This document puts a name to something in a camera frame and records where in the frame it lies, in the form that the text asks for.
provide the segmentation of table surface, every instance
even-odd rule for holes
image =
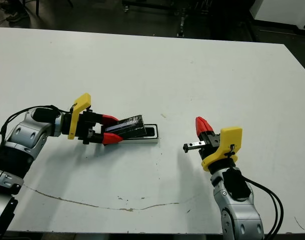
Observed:
[[[9,230],[221,233],[211,176],[182,150],[202,116],[216,132],[243,128],[237,166],[282,200],[280,233],[305,233],[305,70],[284,45],[0,28],[0,127],[85,92],[96,113],[158,124],[159,143],[48,138]],[[254,194],[267,233],[273,203]]]

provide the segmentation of crack line on table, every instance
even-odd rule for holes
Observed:
[[[30,190],[40,194],[40,195],[43,195],[43,196],[51,198],[51,199],[56,199],[56,200],[60,200],[60,201],[63,201],[63,202],[68,202],[68,203],[73,203],[73,204],[84,205],[84,206],[87,206],[87,207],[93,207],[93,208],[99,208],[99,209],[107,209],[107,210],[119,210],[119,211],[127,211],[127,212],[147,210],[147,209],[150,209],[150,208],[166,206],[166,205],[177,205],[177,204],[180,204],[180,203],[181,204],[185,204],[185,203],[189,202],[190,200],[192,200],[192,199],[194,199],[194,198],[196,198],[197,196],[200,195],[200,194],[197,194],[197,195],[195,195],[193,197],[188,198],[186,201],[183,201],[183,202],[169,202],[169,203],[155,204],[155,205],[147,206],[147,207],[144,207],[144,208],[132,208],[132,207],[131,208],[113,208],[113,207],[97,206],[97,205],[93,205],[93,204],[89,204],[89,203],[68,200],[68,199],[64,199],[64,198],[61,198],[61,197],[56,197],[56,196],[52,196],[52,195],[43,193],[41,191],[38,191],[36,189],[33,189],[33,188],[25,185],[25,184],[24,184],[24,186],[26,188],[28,188],[28,189],[30,189]]]

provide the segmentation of black box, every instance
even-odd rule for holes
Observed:
[[[132,116],[120,120],[111,126],[102,126],[101,132],[117,134],[123,139],[136,138],[146,135],[142,115]]]

